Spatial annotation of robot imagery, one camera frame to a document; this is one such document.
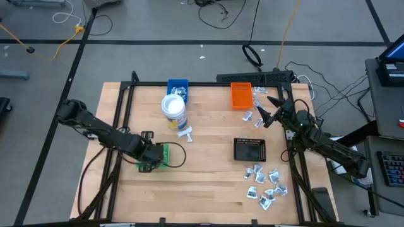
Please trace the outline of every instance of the white lid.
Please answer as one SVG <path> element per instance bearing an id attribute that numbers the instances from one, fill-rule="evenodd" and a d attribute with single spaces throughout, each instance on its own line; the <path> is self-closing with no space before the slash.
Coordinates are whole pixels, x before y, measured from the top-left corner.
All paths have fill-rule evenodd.
<path id="1" fill-rule="evenodd" d="M 181 96 L 166 95 L 162 100 L 162 111 L 166 117 L 178 117 L 185 110 L 185 103 Z"/>

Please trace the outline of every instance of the wooden table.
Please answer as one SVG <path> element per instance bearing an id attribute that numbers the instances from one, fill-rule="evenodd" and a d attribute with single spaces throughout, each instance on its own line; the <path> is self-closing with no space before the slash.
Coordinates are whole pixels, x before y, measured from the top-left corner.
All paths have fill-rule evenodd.
<path id="1" fill-rule="evenodd" d="M 97 117 L 112 125 L 120 83 L 104 83 Z M 313 113 L 310 94 L 306 84 L 293 84 L 295 99 L 305 100 Z M 187 104 L 188 125 L 193 127 L 192 143 L 186 136 L 177 138 L 176 132 L 167 127 L 167 119 L 161 111 L 161 101 L 167 87 L 137 86 L 131 109 L 129 127 L 132 133 L 154 131 L 153 142 L 173 141 L 181 143 L 187 151 L 187 161 L 181 168 L 153 170 L 138 173 L 133 165 L 122 162 L 121 174 L 114 209 L 113 221 L 157 223 L 165 217 L 168 223 L 234 223 L 249 224 L 257 219 L 259 224 L 298 224 L 297 211 L 288 163 L 280 159 L 286 149 L 283 128 L 275 122 L 270 128 L 255 128 L 259 113 L 253 110 L 253 122 L 244 122 L 245 110 L 231 107 L 230 87 L 190 87 Z M 271 113 L 276 108 L 259 94 L 265 109 Z M 277 96 L 276 88 L 268 88 L 268 95 Z M 301 102 L 298 109 L 304 108 Z M 275 185 L 268 179 L 265 184 L 256 183 L 255 176 L 245 180 L 246 167 L 253 163 L 235 161 L 233 138 L 256 138 L 266 141 L 266 162 L 260 163 L 268 174 L 277 168 L 280 184 L 288 187 L 285 197 L 276 197 L 271 207 L 264 211 L 258 200 L 246 197 L 249 186 L 257 186 L 259 196 Z M 90 141 L 83 166 L 100 150 L 98 141 Z M 106 152 L 96 159 L 87 171 L 83 182 L 82 209 L 93 199 L 100 186 Z M 311 187 L 326 187 L 330 193 L 338 217 L 330 178 L 324 158 L 306 151 L 306 163 Z M 170 146 L 170 163 L 178 165 L 183 159 L 182 151 Z M 305 219 L 309 220 L 307 201 L 302 194 Z M 104 198 L 105 217 L 109 193 Z M 77 198 L 74 200 L 71 217 L 77 217 Z"/>

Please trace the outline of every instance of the yellow cable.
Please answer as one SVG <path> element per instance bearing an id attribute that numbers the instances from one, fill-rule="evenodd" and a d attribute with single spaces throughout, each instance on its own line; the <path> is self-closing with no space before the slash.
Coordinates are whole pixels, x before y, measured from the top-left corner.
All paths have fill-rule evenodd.
<path id="1" fill-rule="evenodd" d="M 17 42 L 19 42 L 19 43 L 20 43 L 22 46 L 24 46 L 26 49 L 29 49 L 29 48 L 30 48 L 29 46 L 27 46 L 27 45 L 25 45 L 23 42 L 21 42 L 21 40 L 19 40 L 14 34 L 12 34 L 12 33 L 11 33 L 7 28 L 5 28 L 2 24 L 0 24 L 0 28 L 3 29 L 5 32 L 7 32 L 7 33 L 8 33 L 11 37 L 13 37 L 15 40 L 17 40 Z M 75 31 L 74 35 L 73 35 L 71 38 L 69 38 L 68 40 L 64 41 L 61 45 L 59 45 L 59 46 L 57 47 L 56 53 L 55 53 L 55 55 L 53 56 L 53 58 L 44 57 L 44 56 L 42 56 L 41 54 L 37 54 L 36 52 L 34 52 L 34 54 L 35 54 L 36 56 L 39 56 L 40 58 L 45 59 L 45 60 L 53 61 L 53 60 L 57 57 L 57 55 L 59 54 L 60 48 L 61 48 L 64 44 L 66 44 L 66 43 L 70 42 L 72 39 L 74 39 L 75 36 L 77 36 L 80 32 L 84 31 L 84 27 L 76 25 L 76 26 L 75 26 L 75 30 L 76 30 L 76 31 Z"/>
<path id="2" fill-rule="evenodd" d="M 277 62 L 277 64 L 276 64 L 276 67 L 277 67 L 277 68 L 279 68 L 280 59 L 282 58 L 283 43 L 285 43 L 286 34 L 288 33 L 289 27 L 290 27 L 290 25 L 292 24 L 293 18 L 295 17 L 297 8 L 299 7 L 299 3 L 300 3 L 300 0 L 297 0 L 297 2 L 296 2 L 296 4 L 295 4 L 295 8 L 294 8 L 294 10 L 293 10 L 293 13 L 292 13 L 292 15 L 290 16 L 289 23 L 288 23 L 288 27 L 286 27 L 285 34 L 283 34 L 282 43 L 281 43 L 281 45 L 280 45 L 280 51 L 279 51 L 278 62 Z"/>

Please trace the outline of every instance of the blue container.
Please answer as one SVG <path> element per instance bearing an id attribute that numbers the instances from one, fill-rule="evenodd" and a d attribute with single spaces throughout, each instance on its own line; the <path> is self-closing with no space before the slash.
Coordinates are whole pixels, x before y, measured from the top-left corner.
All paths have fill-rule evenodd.
<path id="1" fill-rule="evenodd" d="M 169 79 L 167 84 L 167 94 L 171 94 L 171 90 L 173 87 L 180 88 L 184 87 L 187 91 L 187 95 L 185 97 L 184 103 L 187 105 L 188 102 L 188 80 L 187 79 Z"/>

